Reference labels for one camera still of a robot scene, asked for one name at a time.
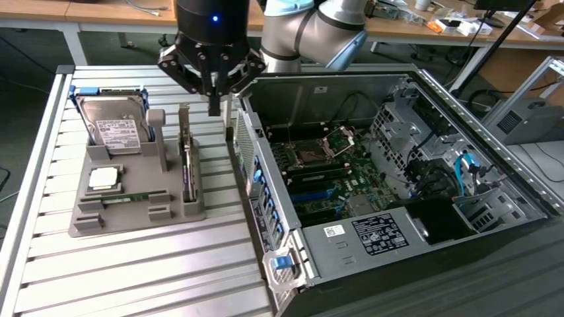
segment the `monitor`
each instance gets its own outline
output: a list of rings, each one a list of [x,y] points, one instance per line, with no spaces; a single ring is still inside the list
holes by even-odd
[[[477,0],[475,10],[486,10],[482,17],[485,23],[494,28],[503,28],[506,23],[494,17],[497,11],[519,12],[527,7],[531,0]]]
[[[530,0],[477,0],[475,9],[519,12],[529,3]]]

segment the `gray 3d printed holder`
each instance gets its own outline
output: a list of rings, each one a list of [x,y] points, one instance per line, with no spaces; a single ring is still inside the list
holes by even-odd
[[[90,236],[201,221],[206,218],[199,148],[193,140],[191,157],[197,200],[183,200],[183,159],[179,142],[163,139],[166,113],[147,111],[155,142],[142,143],[142,154],[109,154],[106,146],[87,146],[70,236]],[[107,190],[89,190],[98,168],[117,168],[119,179]]]

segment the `slotted aluminum surface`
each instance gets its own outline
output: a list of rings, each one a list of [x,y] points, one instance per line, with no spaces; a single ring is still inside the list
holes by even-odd
[[[151,108],[167,113],[165,134],[179,132],[181,102],[191,102],[191,130],[201,144],[207,219],[147,230],[71,238],[67,229],[85,159],[87,132],[71,102],[50,140],[43,192],[31,235],[23,237],[7,297],[13,316],[273,316],[267,288],[251,245],[235,184],[223,117],[209,117],[207,104],[190,95],[155,67],[79,67],[78,87],[150,91]]]

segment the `hard drive label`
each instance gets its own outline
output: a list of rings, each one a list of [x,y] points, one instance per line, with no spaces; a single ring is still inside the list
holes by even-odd
[[[135,120],[98,120],[98,130],[109,149],[141,147]]]
[[[390,213],[353,222],[365,250],[373,256],[410,245]]]

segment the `aluminum table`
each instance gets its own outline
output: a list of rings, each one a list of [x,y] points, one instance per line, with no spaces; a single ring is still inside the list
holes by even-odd
[[[206,220],[69,236],[87,142],[67,100],[71,85],[145,85],[151,107],[169,115],[166,138],[179,132],[179,103],[191,103]],[[273,316],[225,131],[223,117],[207,115],[207,104],[157,66],[78,67],[57,75],[0,253],[2,317]]]

